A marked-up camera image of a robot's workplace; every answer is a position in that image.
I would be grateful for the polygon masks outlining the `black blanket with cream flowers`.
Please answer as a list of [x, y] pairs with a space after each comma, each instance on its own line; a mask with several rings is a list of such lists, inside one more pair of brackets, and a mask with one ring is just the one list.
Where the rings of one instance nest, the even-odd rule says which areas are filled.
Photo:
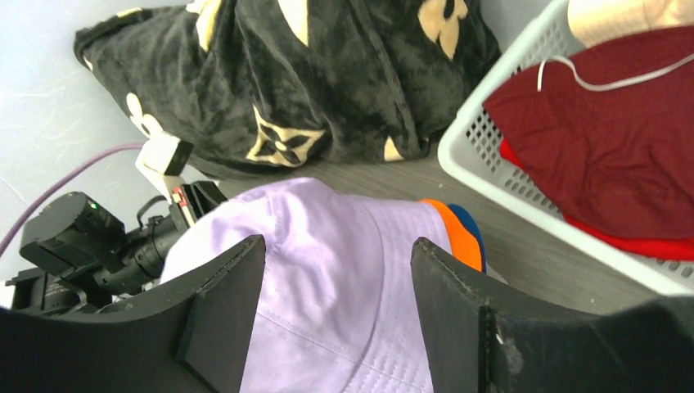
[[500, 57], [478, 1], [192, 1], [77, 31], [147, 137], [211, 178], [426, 156]]

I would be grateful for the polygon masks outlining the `red bucket hat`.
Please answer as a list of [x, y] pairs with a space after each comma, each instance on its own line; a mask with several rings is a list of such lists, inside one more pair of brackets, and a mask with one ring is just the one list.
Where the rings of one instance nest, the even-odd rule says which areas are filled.
[[630, 253], [693, 258], [693, 155], [623, 138], [514, 138], [502, 156], [524, 170], [568, 224]]

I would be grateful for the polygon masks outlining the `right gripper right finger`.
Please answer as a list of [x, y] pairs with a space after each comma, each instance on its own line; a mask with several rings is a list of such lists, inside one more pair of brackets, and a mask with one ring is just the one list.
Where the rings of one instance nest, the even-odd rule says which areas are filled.
[[530, 296], [426, 238], [412, 283], [437, 392], [690, 392], [693, 299], [600, 315]]

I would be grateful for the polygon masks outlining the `maroon bucket hat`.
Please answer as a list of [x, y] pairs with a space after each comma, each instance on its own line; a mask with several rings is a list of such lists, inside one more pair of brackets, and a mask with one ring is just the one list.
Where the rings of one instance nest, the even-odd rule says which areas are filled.
[[483, 107], [564, 215], [613, 237], [692, 237], [692, 27], [550, 58]]

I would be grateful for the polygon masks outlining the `white plastic basket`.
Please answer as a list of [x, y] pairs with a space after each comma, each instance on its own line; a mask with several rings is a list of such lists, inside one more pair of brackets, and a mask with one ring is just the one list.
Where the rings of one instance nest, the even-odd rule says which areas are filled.
[[502, 135], [483, 110], [500, 84], [549, 55], [571, 55], [582, 45], [570, 32], [566, 1], [485, 1], [484, 19], [502, 54], [444, 132], [438, 159], [458, 182], [605, 266], [664, 296], [692, 295], [693, 263], [624, 253], [566, 223], [530, 177], [505, 161]]

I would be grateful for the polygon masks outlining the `orange bucket hat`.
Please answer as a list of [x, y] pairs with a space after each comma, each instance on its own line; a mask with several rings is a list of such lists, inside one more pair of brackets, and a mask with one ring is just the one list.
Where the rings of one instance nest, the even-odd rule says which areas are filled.
[[434, 207], [439, 213], [448, 234], [452, 255], [468, 267], [481, 272], [478, 243], [448, 208], [448, 205], [431, 199], [421, 200], [421, 202]]

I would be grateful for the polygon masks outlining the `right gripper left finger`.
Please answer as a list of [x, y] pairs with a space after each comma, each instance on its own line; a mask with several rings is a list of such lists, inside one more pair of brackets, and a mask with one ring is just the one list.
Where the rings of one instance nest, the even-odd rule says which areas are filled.
[[96, 314], [1, 312], [4, 392], [238, 392], [265, 264], [247, 237]]

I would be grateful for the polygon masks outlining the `lilac bucket hat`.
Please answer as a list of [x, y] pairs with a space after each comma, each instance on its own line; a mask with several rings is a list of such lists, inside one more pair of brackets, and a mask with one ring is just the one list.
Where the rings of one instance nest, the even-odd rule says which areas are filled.
[[189, 229], [161, 279], [255, 234], [266, 264], [242, 391], [432, 391], [410, 263], [420, 237], [449, 244], [433, 206], [345, 195], [315, 178], [256, 187]]

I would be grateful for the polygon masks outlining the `blue bucket hat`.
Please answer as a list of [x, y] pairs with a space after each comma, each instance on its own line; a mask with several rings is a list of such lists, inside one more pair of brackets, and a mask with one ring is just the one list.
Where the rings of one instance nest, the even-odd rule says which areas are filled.
[[456, 215], [457, 219], [466, 228], [466, 230], [476, 239], [478, 246], [479, 246], [479, 249], [480, 249], [480, 258], [481, 258], [480, 271], [482, 273], [487, 273], [488, 265], [487, 265], [487, 261], [486, 261], [484, 242], [483, 242], [481, 231], [480, 231], [476, 221], [473, 219], [471, 214], [460, 205], [449, 204], [448, 208]]

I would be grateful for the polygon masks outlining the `beige bucket hat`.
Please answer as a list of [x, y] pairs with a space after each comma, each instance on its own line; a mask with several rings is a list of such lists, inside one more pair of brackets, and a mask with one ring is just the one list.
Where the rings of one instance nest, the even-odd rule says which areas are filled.
[[585, 47], [594, 47], [654, 29], [693, 24], [693, 0], [569, 1], [570, 32]]

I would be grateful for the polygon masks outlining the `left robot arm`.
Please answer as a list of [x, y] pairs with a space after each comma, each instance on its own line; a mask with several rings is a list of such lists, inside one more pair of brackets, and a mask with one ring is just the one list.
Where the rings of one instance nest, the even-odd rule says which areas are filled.
[[115, 297], [143, 292], [160, 279], [175, 242], [226, 199], [212, 181], [184, 183], [146, 202], [127, 231], [84, 192], [58, 197], [22, 228], [19, 254], [33, 267], [7, 282], [10, 310], [95, 313]]

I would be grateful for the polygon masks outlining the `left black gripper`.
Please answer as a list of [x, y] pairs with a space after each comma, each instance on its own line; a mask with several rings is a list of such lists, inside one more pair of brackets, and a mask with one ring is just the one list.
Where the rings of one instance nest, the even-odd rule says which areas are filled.
[[[157, 196], [137, 213], [139, 228], [127, 235], [127, 281], [151, 282], [160, 278], [165, 259], [176, 241], [204, 215], [227, 197], [212, 181], [196, 181], [177, 186], [170, 196]], [[166, 216], [142, 216], [159, 201], [169, 203]]]

